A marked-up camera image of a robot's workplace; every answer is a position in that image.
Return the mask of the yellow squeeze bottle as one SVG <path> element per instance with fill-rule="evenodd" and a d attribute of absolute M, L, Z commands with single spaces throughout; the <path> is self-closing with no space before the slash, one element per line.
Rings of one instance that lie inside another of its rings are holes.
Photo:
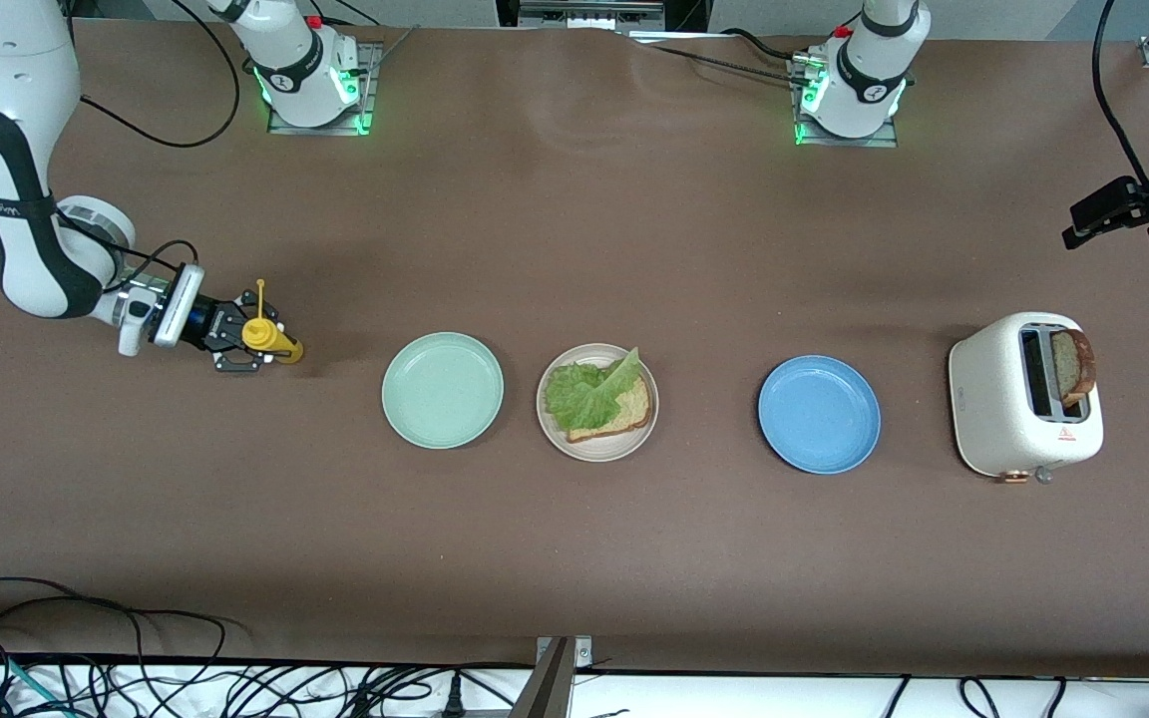
<path fill-rule="evenodd" d="M 256 278 L 255 315 L 242 322 L 242 346 L 265 363 L 296 364 L 304 358 L 304 345 L 284 330 L 284 324 L 277 318 L 277 310 L 268 304 L 265 286 L 264 278 Z"/>

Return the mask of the brown bread slice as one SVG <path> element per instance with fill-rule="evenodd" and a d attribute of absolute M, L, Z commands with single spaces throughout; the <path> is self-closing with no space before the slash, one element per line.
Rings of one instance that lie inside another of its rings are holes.
<path fill-rule="evenodd" d="M 1097 387 L 1097 360 L 1088 335 L 1075 329 L 1054 331 L 1050 350 L 1061 406 L 1079 404 Z"/>
<path fill-rule="evenodd" d="M 565 431 L 566 441 L 570 443 L 583 443 L 593 438 L 610 438 L 629 435 L 639 429 L 648 429 L 655 418 L 655 394 L 653 394 L 651 383 L 646 373 L 641 372 L 635 377 L 633 386 L 629 391 L 616 397 L 619 414 L 597 429 L 570 429 Z"/>

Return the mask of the green lettuce leaf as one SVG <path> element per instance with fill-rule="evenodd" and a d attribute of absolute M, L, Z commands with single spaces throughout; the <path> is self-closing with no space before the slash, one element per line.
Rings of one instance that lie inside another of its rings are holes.
<path fill-rule="evenodd" d="M 572 363 L 553 369 L 543 396 L 546 409 L 563 431 L 594 431 L 611 424 L 623 412 L 620 395 L 629 394 L 641 376 L 639 350 L 597 366 Z"/>

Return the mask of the mint green plate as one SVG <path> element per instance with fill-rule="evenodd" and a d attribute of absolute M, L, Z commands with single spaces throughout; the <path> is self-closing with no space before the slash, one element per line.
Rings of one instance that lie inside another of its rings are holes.
<path fill-rule="evenodd" d="M 434 332 L 391 360 L 380 401 L 398 437 L 429 450 L 469 445 L 496 422 L 506 400 L 498 356 L 473 335 Z"/>

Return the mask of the blue plate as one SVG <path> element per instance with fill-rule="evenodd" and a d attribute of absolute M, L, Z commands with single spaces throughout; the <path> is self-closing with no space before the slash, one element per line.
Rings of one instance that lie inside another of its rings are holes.
<path fill-rule="evenodd" d="M 771 369 L 757 397 L 763 440 L 791 468 L 839 476 L 879 445 L 882 414 L 871 383 L 842 360 L 803 355 Z"/>

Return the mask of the beige plate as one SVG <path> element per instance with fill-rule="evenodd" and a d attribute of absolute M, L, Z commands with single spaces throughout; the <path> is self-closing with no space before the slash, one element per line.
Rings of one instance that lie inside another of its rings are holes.
<path fill-rule="evenodd" d="M 546 396 L 543 396 L 543 389 L 552 375 L 553 369 L 560 365 L 566 365 L 572 363 L 586 363 L 597 366 L 610 365 L 615 360 L 624 358 L 629 354 L 629 350 L 624 347 L 615 346 L 611 343 L 583 343 L 580 346 L 571 347 L 557 356 L 556 360 L 552 360 L 552 364 L 543 371 L 542 378 L 537 389 L 537 418 L 539 420 L 539 426 L 543 431 L 543 437 L 547 437 L 549 442 L 556 447 L 561 453 L 571 458 L 580 461 L 591 461 L 592 463 L 606 463 L 606 461 L 623 460 L 625 456 L 634 453 L 638 447 L 641 447 L 646 442 L 648 437 L 651 437 L 653 429 L 655 429 L 658 419 L 660 409 L 660 397 L 658 387 L 653 378 L 650 368 L 646 364 L 641 364 L 641 372 L 646 373 L 648 380 L 651 383 L 653 389 L 653 420 L 651 426 L 648 429 L 639 429 L 637 432 L 629 433 L 629 435 L 610 437 L 610 438 L 593 438 L 593 440 L 583 443 L 570 443 L 566 441 L 566 433 L 563 429 L 560 429 L 555 418 L 552 414 L 547 412 L 546 409 Z"/>

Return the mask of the cream white toaster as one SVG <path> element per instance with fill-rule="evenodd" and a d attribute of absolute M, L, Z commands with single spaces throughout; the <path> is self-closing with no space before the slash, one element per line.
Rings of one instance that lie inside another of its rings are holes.
<path fill-rule="evenodd" d="M 998 485 L 1048 485 L 1052 470 L 1102 450 L 1098 388 L 1071 408 L 1059 403 L 1050 333 L 1063 329 L 1082 331 L 1067 315 L 1012 312 L 953 346 L 955 445 L 973 472 Z"/>

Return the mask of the brown table cover sheet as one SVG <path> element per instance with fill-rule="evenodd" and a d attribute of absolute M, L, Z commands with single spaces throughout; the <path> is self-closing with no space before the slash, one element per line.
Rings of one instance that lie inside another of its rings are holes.
<path fill-rule="evenodd" d="M 57 196 L 194 245 L 206 291 L 263 277 L 304 360 L 124 358 L 0 292 L 0 577 L 240 622 L 232 657 L 526 662 L 583 633 L 612 667 L 1149 674 L 1148 236 L 1059 237 L 1126 172 L 1089 57 L 932 41 L 884 150 L 795 145 L 780 85 L 597 31 L 419 29 L 367 137 L 269 136 L 255 90 L 192 150 L 83 108 Z M 1012 312 L 1067 315 L 1097 358 L 1104 443 L 1048 485 L 955 445 L 949 353 Z M 456 449 L 381 408 L 434 332 L 506 373 Z M 539 426 L 583 343 L 658 387 L 623 460 Z M 763 440 L 762 383 L 803 355 L 874 388 L 861 468 Z"/>

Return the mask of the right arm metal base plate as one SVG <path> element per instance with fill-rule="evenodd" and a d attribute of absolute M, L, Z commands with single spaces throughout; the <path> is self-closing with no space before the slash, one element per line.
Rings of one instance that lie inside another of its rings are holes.
<path fill-rule="evenodd" d="M 332 54 L 301 83 L 296 94 L 275 90 L 259 72 L 261 98 L 268 108 L 268 134 L 370 136 L 383 56 L 381 43 L 358 43 L 339 36 Z"/>

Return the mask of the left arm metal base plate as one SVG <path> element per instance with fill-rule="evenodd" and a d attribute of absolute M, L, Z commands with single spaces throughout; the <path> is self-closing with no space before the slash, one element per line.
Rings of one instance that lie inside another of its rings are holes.
<path fill-rule="evenodd" d="M 870 136 L 849 138 L 836 136 L 824 128 L 822 119 L 813 114 L 822 108 L 827 100 L 828 91 L 835 87 L 830 82 L 826 69 L 826 60 L 812 53 L 794 53 L 792 59 L 786 61 L 792 79 L 803 79 L 803 85 L 792 90 L 793 96 L 793 126 L 795 145 L 817 145 L 831 147 L 859 147 L 859 149 L 896 149 L 899 146 L 897 128 L 895 128 L 894 113 L 899 109 L 899 101 L 886 110 L 882 123 Z"/>

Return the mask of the grey metal bracket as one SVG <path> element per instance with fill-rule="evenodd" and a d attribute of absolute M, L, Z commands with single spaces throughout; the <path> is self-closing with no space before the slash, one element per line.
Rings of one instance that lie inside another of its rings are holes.
<path fill-rule="evenodd" d="M 537 665 L 508 718 L 569 718 L 574 673 L 592 659 L 588 635 L 539 636 Z"/>

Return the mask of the black equipment with metal rail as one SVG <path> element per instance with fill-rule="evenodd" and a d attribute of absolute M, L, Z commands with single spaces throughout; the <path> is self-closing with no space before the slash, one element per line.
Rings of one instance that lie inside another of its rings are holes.
<path fill-rule="evenodd" d="M 714 0 L 492 0 L 503 28 L 606 29 L 643 40 L 703 34 Z"/>

